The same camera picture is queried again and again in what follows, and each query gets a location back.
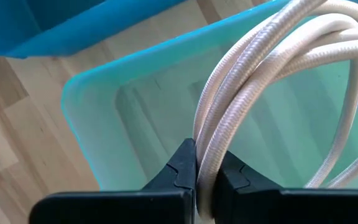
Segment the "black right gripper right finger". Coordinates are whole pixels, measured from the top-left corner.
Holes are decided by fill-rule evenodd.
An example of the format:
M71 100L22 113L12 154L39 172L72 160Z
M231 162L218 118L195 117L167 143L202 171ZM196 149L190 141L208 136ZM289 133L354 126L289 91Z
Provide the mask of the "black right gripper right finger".
M283 188L231 152L214 188L216 223L358 223L358 189Z

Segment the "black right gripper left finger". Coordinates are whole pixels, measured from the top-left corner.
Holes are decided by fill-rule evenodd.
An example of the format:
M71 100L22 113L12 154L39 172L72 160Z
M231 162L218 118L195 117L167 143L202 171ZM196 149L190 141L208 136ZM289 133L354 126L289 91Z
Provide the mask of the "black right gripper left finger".
M193 223L195 182L195 142L185 139L142 189L51 194L32 207L29 223Z

